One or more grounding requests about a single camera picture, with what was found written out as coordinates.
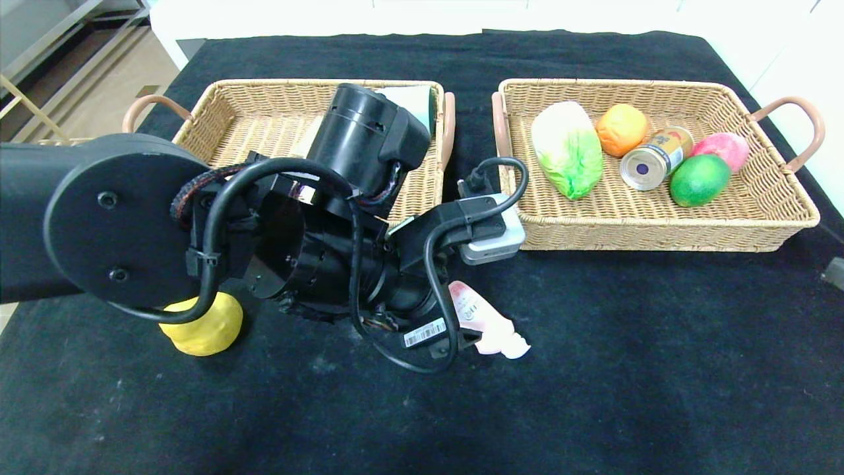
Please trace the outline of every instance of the woven texture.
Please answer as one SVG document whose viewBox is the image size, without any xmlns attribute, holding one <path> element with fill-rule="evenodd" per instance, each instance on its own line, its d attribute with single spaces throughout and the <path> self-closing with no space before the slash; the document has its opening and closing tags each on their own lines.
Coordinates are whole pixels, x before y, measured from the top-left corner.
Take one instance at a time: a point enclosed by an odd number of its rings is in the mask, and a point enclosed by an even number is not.
<svg viewBox="0 0 844 475">
<path fill-rule="evenodd" d="M 173 139 L 211 167 L 240 163 L 250 150 L 288 156 L 315 118 L 322 116 L 337 86 L 429 85 L 435 96 L 436 131 L 422 165 L 408 173 L 389 216 L 391 226 L 421 215 L 442 200 L 443 90 L 428 81 L 333 79 L 233 79 L 211 84 Z"/>
<path fill-rule="evenodd" d="M 728 87 L 710 83 L 640 80 L 508 79 L 501 83 L 513 155 L 532 180 L 519 201 L 527 240 L 522 249 L 627 249 L 763 252 L 779 248 L 820 216 L 785 161 Z M 544 177 L 536 161 L 530 127 L 545 107 L 577 101 L 596 121 L 626 102 L 650 120 L 649 134 L 669 125 L 687 128 L 695 139 L 734 132 L 747 139 L 750 156 L 742 170 L 708 205 L 677 206 L 668 181 L 642 192 L 619 174 L 620 159 L 604 154 L 604 173 L 586 197 L 572 201 Z M 500 168 L 501 188 L 512 193 L 515 173 Z"/>
</svg>

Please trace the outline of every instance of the basket handle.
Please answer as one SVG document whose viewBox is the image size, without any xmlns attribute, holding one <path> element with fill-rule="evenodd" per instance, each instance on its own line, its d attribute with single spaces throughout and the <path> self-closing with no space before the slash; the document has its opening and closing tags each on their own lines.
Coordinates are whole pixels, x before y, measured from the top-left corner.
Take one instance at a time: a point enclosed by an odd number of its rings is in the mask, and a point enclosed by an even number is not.
<svg viewBox="0 0 844 475">
<path fill-rule="evenodd" d="M 193 120 L 193 115 L 184 107 L 176 104 L 170 97 L 164 97 L 158 94 L 150 94 L 149 96 L 139 97 L 135 102 L 129 106 L 126 115 L 123 116 L 123 133 L 131 134 L 135 131 L 135 121 L 138 120 L 138 115 L 141 111 L 154 102 L 168 106 L 183 120 Z"/>
<path fill-rule="evenodd" d="M 492 93 L 492 129 L 495 133 L 495 148 L 498 156 L 512 156 L 513 146 L 504 113 L 504 96 L 500 92 Z"/>
<path fill-rule="evenodd" d="M 454 150 L 454 124 L 455 118 L 455 98 L 453 92 L 447 92 L 445 96 L 445 111 L 442 119 L 442 164 L 440 171 L 446 170 L 448 161 L 452 158 L 452 150 Z"/>
<path fill-rule="evenodd" d="M 771 104 L 768 104 L 765 107 L 762 107 L 759 111 L 756 111 L 753 114 L 750 114 L 750 118 L 756 122 L 759 122 L 763 118 L 767 117 L 768 114 L 777 109 L 779 106 L 783 104 L 796 104 L 803 112 L 806 112 L 806 115 L 809 116 L 809 120 L 812 121 L 812 126 L 814 127 L 814 137 L 812 138 L 812 142 L 809 144 L 809 147 L 803 151 L 802 154 L 794 157 L 790 162 L 786 164 L 786 169 L 791 172 L 796 172 L 806 161 L 814 155 L 816 151 L 820 148 L 820 145 L 824 143 L 824 137 L 826 136 L 826 126 L 824 125 L 824 119 L 820 116 L 820 112 L 818 111 L 817 107 L 813 106 L 809 101 L 806 101 L 803 97 L 797 96 L 788 96 L 783 97 L 781 99 L 777 99 L 773 101 Z"/>
</svg>

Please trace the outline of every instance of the cabbage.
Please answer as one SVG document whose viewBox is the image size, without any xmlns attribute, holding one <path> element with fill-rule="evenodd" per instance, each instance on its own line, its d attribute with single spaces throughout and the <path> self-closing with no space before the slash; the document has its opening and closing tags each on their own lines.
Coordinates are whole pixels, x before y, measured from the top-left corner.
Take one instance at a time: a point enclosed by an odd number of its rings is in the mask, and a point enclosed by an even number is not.
<svg viewBox="0 0 844 475">
<path fill-rule="evenodd" d="M 603 173 L 601 141 L 577 102 L 558 102 L 531 125 L 536 158 L 548 180 L 569 199 L 586 196 Z"/>
</svg>

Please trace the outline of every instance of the yellow fruit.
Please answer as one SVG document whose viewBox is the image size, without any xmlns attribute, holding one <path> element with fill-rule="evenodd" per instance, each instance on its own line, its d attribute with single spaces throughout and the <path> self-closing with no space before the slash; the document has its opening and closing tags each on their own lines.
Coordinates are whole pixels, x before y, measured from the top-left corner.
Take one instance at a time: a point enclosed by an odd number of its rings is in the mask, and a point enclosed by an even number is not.
<svg viewBox="0 0 844 475">
<path fill-rule="evenodd" d="M 178 312 L 193 306 L 197 298 L 168 305 L 165 310 Z M 222 352 L 237 338 L 243 323 L 243 308 L 228 293 L 217 292 L 214 303 L 205 315 L 183 324 L 159 324 L 173 346 L 193 356 L 208 356 Z"/>
</svg>

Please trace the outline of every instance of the tin can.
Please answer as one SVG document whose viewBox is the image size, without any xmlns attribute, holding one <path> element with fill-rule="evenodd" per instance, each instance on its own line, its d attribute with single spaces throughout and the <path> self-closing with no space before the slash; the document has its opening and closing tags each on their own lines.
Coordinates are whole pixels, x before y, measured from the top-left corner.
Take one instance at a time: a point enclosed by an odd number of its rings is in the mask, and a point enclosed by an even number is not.
<svg viewBox="0 0 844 475">
<path fill-rule="evenodd" d="M 688 157 L 695 141 L 682 127 L 657 131 L 646 143 L 627 152 L 621 159 L 621 178 L 640 191 L 654 189 Z"/>
</svg>

